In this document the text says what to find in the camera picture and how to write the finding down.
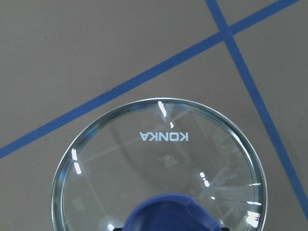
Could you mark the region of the glass pot lid blue knob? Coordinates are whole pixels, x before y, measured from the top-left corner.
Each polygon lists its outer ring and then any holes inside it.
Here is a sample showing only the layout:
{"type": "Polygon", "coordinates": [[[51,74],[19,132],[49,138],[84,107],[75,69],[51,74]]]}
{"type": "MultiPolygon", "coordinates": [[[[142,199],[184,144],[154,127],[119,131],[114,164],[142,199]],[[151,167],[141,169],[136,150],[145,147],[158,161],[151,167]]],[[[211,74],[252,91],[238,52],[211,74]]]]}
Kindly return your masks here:
{"type": "Polygon", "coordinates": [[[55,231],[261,231],[267,184],[224,115],[173,98],[132,102],[87,128],[52,185],[55,231]]]}

